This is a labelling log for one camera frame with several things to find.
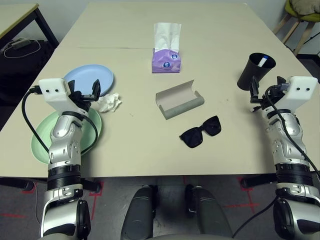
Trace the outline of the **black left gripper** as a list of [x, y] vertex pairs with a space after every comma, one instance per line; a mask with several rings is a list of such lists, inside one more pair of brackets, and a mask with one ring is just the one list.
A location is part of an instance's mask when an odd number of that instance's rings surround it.
[[92, 94], [82, 95], [80, 91], [75, 91], [75, 80], [68, 82], [70, 90], [70, 99], [76, 104], [77, 107], [83, 110], [89, 110], [91, 102], [96, 102], [101, 94], [100, 80], [97, 79], [92, 85]]

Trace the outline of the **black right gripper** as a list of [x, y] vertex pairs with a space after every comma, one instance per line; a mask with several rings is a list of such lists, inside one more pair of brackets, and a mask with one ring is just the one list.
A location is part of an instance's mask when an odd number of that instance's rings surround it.
[[277, 76], [277, 85], [270, 86], [262, 96], [259, 98], [259, 82], [256, 77], [253, 75], [250, 83], [250, 103], [258, 104], [258, 106], [253, 107], [253, 110], [266, 109], [277, 103], [284, 95], [284, 91], [288, 89], [286, 79]]

